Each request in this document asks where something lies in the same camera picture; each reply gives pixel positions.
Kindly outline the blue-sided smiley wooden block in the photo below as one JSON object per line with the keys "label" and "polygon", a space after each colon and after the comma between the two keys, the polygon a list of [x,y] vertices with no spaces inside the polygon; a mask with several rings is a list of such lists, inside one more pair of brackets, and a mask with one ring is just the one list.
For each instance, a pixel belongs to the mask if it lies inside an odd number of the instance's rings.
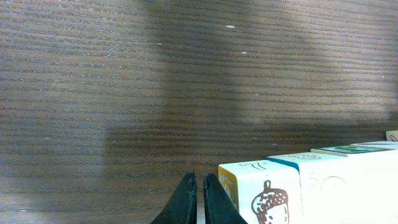
{"label": "blue-sided smiley wooden block", "polygon": [[397,166],[389,159],[303,152],[268,160],[298,171],[311,223],[397,223]]}

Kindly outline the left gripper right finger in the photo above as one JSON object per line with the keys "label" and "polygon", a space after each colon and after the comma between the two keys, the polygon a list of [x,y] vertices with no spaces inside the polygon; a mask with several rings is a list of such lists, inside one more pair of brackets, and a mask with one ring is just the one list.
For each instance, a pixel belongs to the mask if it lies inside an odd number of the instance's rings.
{"label": "left gripper right finger", "polygon": [[248,224],[233,205],[215,174],[203,183],[206,224]]}

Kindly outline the yellow-sided wooden block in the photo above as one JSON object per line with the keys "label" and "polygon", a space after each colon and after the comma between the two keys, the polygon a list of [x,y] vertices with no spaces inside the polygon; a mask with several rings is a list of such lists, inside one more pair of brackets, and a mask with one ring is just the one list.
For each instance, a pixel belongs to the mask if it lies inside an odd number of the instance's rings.
{"label": "yellow-sided wooden block", "polygon": [[367,147],[367,146],[335,146],[335,147],[319,147],[310,150],[314,153],[319,154],[329,154],[335,156],[344,157],[356,157],[357,155],[369,154],[369,153],[379,153],[379,152],[390,152],[393,149],[384,149],[378,147]]}

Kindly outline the wooden block mid table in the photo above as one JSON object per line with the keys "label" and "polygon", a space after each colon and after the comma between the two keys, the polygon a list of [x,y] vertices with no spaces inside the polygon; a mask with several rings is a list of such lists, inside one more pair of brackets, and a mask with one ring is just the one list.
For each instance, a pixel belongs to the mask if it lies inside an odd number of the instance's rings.
{"label": "wooden block mid table", "polygon": [[388,141],[397,142],[398,141],[398,130],[386,131],[386,139]]}

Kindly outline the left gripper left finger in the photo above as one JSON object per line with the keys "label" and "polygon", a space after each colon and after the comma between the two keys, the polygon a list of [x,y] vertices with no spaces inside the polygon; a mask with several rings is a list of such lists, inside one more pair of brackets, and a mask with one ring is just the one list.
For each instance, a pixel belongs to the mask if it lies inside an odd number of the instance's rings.
{"label": "left gripper left finger", "polygon": [[150,224],[196,224],[197,181],[194,172],[184,175],[162,211]]}

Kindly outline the red picture wooden block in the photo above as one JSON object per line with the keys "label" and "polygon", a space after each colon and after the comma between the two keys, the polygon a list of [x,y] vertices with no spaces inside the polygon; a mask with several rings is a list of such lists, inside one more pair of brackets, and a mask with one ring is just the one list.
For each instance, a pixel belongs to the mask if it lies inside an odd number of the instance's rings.
{"label": "red picture wooden block", "polygon": [[299,172],[293,167],[269,160],[220,164],[218,180],[247,223],[303,221]]}

